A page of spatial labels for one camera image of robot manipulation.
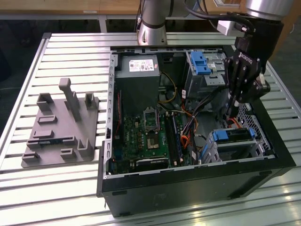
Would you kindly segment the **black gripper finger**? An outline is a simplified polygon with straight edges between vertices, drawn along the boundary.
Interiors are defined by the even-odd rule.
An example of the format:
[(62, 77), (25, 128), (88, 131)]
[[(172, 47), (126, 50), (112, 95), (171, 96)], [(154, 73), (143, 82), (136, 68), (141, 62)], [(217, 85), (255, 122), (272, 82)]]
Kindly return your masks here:
[(260, 74), (254, 81), (250, 82), (239, 91), (231, 93), (231, 116), (238, 115), (239, 107), (242, 104), (250, 103), (260, 97), (266, 95), (271, 90), (270, 84), (265, 80), (263, 74)]
[(225, 74), (227, 76), (228, 88), (229, 88), (227, 115), (229, 117), (236, 117), (238, 114), (238, 107), (235, 106), (235, 102), (236, 102), (235, 89), (236, 89), (238, 62), (235, 61), (232, 57), (228, 57), (225, 59), (224, 66), (225, 66)]

